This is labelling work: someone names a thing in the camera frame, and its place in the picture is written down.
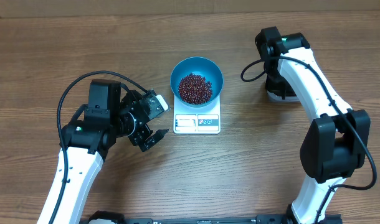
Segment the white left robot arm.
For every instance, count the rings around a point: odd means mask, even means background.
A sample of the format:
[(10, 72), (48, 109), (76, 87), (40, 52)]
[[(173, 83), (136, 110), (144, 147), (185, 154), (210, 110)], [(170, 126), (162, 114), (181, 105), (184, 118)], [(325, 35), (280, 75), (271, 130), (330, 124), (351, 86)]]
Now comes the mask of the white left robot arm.
[(63, 142), (54, 181), (39, 223), (79, 223), (86, 199), (109, 149), (120, 137), (145, 152), (168, 132), (153, 132), (147, 123), (169, 109), (165, 99), (141, 94), (114, 80), (94, 79), (88, 102), (62, 129)]

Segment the teal metal bowl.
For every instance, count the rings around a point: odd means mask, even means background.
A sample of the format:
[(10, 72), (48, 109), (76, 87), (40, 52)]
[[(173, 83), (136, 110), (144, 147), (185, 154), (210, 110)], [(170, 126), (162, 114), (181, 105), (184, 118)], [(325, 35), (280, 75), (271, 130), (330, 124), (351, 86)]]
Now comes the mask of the teal metal bowl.
[(170, 85), (173, 95), (180, 102), (200, 108), (218, 99), (224, 86), (224, 76), (212, 60), (189, 57), (173, 68)]

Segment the clear plastic container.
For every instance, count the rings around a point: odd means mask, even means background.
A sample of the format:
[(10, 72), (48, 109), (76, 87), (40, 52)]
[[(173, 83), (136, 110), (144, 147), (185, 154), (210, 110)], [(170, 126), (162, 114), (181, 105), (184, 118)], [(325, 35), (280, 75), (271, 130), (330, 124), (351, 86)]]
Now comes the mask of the clear plastic container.
[(272, 93), (268, 93), (268, 98), (271, 102), (274, 103), (299, 103), (300, 100), (297, 98), (290, 98), (290, 99), (279, 99), (277, 96), (274, 96)]

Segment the red beans in bowl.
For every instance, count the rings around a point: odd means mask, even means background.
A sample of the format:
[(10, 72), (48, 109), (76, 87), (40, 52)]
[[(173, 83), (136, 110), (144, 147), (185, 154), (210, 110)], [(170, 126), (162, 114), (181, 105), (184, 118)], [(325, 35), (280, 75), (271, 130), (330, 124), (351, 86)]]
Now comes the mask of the red beans in bowl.
[(211, 99), (212, 83), (201, 75), (190, 73), (179, 82), (178, 93), (184, 102), (201, 105)]

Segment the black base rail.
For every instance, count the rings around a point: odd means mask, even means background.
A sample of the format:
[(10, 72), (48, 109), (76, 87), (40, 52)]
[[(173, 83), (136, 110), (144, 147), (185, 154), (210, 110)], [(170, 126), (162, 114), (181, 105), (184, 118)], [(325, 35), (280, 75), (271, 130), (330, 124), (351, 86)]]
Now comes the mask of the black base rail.
[(182, 218), (156, 220), (152, 218), (125, 218), (124, 214), (97, 211), (90, 218), (79, 221), (79, 224), (89, 223), (122, 223), (122, 224), (290, 224), (297, 223), (282, 214), (257, 215), (256, 217), (230, 218)]

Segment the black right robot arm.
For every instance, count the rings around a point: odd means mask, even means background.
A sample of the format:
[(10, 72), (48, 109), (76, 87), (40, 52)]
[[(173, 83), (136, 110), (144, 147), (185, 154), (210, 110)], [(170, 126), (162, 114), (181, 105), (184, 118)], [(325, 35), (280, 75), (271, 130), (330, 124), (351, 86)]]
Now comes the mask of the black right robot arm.
[(279, 223), (341, 223), (340, 215), (325, 215), (345, 180), (372, 157), (366, 150), (371, 120), (354, 110), (330, 85), (301, 33), (281, 35), (276, 27), (255, 37), (264, 64), (265, 89), (271, 101), (300, 102), (310, 127), (300, 148), (305, 179), (297, 198), (283, 215), (259, 215), (259, 221)]

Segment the white digital kitchen scale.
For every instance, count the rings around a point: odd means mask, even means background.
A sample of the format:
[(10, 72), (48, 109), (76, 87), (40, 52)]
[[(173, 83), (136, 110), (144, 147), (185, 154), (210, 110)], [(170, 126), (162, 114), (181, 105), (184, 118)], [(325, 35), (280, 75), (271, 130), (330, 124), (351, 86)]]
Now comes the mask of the white digital kitchen scale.
[(203, 107), (185, 105), (174, 97), (173, 131), (175, 134), (219, 134), (221, 131), (220, 97)]

